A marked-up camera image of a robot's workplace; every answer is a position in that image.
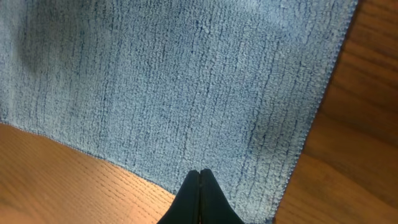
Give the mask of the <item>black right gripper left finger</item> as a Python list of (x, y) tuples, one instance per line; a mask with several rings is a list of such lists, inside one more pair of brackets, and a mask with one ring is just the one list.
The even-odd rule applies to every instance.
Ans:
[(200, 174), (188, 172), (183, 184), (158, 224), (198, 224), (200, 203)]

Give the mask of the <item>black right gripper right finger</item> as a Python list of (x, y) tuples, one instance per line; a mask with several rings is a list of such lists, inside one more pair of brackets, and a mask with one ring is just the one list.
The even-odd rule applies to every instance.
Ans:
[(200, 172), (200, 222), (201, 224), (244, 223), (231, 208), (210, 169), (203, 169)]

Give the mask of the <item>blue microfiber cloth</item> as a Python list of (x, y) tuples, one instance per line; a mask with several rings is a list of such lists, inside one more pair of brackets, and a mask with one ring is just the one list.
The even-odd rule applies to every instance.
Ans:
[(269, 223), (356, 8), (350, 0), (1, 2), (1, 122), (175, 193), (209, 168)]

